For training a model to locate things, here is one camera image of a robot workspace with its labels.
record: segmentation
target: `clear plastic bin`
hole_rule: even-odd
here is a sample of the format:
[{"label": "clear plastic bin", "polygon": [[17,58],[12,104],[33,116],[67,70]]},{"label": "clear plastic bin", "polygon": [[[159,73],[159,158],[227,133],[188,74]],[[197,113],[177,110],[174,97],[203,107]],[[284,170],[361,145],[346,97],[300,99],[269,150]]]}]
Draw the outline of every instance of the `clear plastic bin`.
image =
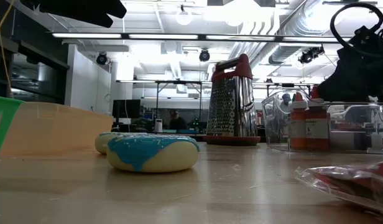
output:
[{"label": "clear plastic bin", "polygon": [[95,137],[110,131],[111,116],[53,103],[23,103],[16,113],[1,154],[52,154],[94,149]]},{"label": "clear plastic bin", "polygon": [[[284,90],[262,102],[267,145],[293,151],[289,144],[290,111],[284,110],[282,96],[291,98],[296,92],[310,101],[304,91]],[[330,152],[383,154],[383,104],[325,103],[328,120]]]}]

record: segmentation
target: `orange bottle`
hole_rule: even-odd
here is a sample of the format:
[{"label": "orange bottle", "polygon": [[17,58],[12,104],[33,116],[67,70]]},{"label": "orange bottle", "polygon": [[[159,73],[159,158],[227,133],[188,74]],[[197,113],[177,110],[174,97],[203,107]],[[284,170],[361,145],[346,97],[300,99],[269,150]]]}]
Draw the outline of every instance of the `orange bottle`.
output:
[{"label": "orange bottle", "polygon": [[306,151],[306,108],[307,103],[300,93],[290,107],[290,147],[291,151]]},{"label": "orange bottle", "polygon": [[309,110],[306,110],[306,138],[309,151],[328,151],[330,149],[330,138],[328,132],[329,114],[327,107],[323,104],[313,87],[311,101],[308,102]]}]

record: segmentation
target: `workbench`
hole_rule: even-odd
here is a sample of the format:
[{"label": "workbench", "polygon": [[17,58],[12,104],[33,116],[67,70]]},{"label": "workbench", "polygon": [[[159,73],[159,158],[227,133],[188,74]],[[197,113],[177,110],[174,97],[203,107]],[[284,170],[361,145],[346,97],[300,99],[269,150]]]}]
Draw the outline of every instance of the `workbench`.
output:
[{"label": "workbench", "polygon": [[94,149],[1,155],[0,223],[381,223],[294,172],[383,156],[199,144],[192,169],[168,174],[121,172]]}]

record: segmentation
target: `plastic bag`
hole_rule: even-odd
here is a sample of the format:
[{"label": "plastic bag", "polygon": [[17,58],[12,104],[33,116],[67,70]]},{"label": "plastic bag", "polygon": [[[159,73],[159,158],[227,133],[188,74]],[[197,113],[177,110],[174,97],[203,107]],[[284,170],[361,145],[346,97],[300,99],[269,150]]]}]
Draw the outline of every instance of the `plastic bag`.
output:
[{"label": "plastic bag", "polygon": [[296,179],[303,184],[383,214],[383,162],[298,168]]}]

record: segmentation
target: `computer monitor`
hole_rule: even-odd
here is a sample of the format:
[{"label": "computer monitor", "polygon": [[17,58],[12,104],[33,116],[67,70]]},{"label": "computer monitor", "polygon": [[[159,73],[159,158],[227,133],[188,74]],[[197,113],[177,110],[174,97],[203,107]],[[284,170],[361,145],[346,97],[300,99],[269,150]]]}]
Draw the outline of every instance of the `computer monitor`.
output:
[{"label": "computer monitor", "polygon": [[114,100],[113,116],[115,118],[139,118],[141,100]]}]

